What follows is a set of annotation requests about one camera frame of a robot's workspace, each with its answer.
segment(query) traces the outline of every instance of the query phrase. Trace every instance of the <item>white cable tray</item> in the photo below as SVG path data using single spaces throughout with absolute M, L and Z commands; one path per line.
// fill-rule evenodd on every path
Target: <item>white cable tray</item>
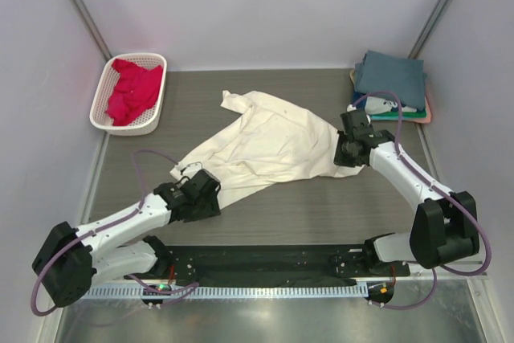
M 173 299 L 172 296 L 143 295 L 139 284 L 103 284 L 90 289 L 85 300 L 130 300 L 130 299 Z M 191 300 L 243 300 L 243 299 L 318 299 L 327 297 L 367 297 L 367 283 L 357 283 L 352 287 L 323 288 L 216 288 L 198 287 L 188 299 Z

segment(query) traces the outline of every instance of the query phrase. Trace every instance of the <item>folded clothes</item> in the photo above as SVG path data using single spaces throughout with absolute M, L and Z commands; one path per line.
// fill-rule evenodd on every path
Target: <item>folded clothes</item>
M 418 110 L 425 108 L 425 75 L 420 59 L 396 58 L 368 51 L 355 66 L 355 91 L 394 92 L 406 106 Z
M 353 176 L 361 167 L 333 163 L 337 129 L 305 108 L 263 92 L 223 92 L 222 107 L 241 116 L 200 144 L 170 172 L 180 180 L 201 163 L 221 182 L 224 208 L 276 182 Z
M 356 71 L 352 70 L 350 72 L 350 79 L 355 84 L 355 75 Z M 352 103 L 356 102 L 359 98 L 361 98 L 364 94 L 360 92 L 353 92 Z M 366 114 L 372 115 L 387 115 L 398 117 L 398 103 L 392 100 L 385 100 L 384 98 L 380 98 L 378 96 L 369 96 L 368 98 L 361 101 L 358 105 L 358 108 L 363 108 L 366 111 Z M 415 117 L 415 118 L 424 118 L 426 116 L 425 109 L 416 109 L 406 106 L 402 104 L 402 112 L 404 117 Z
M 163 70 L 162 66 L 147 70 L 122 59 L 112 62 L 112 68 L 120 73 L 120 78 L 105 112 L 113 119 L 113 126 L 126 126 L 156 104 Z

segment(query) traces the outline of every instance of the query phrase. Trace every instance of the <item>folded teal cloth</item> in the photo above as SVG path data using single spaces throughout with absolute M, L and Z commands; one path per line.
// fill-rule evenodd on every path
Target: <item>folded teal cloth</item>
M 361 93 L 388 91 L 411 108 L 425 108 L 425 76 L 420 59 L 396 58 L 368 51 L 362 63 L 355 65 L 355 91 Z M 387 100 L 393 97 L 380 96 Z

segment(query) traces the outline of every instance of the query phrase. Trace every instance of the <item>white enclosure wall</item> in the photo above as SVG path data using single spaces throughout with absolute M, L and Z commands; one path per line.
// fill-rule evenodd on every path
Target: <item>white enclosure wall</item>
M 103 59 L 69 0 L 0 0 L 0 47 L 1 340 L 33 343 L 43 319 L 29 307 L 31 264 L 55 224 L 80 220 Z
M 422 53 L 432 79 L 430 148 L 443 178 L 469 190 L 492 242 L 489 273 L 514 314 L 514 8 L 512 0 L 453 0 Z
M 408 55 L 436 0 L 84 0 L 113 54 L 180 70 L 350 67 Z

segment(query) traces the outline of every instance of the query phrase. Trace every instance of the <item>stack of folded clothes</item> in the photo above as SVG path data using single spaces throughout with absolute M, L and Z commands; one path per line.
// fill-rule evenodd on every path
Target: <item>stack of folded clothes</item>
M 350 78 L 355 87 L 352 102 L 368 92 L 393 92 L 402 102 L 404 120 L 430 122 L 422 60 L 368 51 L 362 63 L 357 63 L 350 72 Z M 357 107 L 363 108 L 372 120 L 398 120 L 398 104 L 392 96 L 370 96 Z

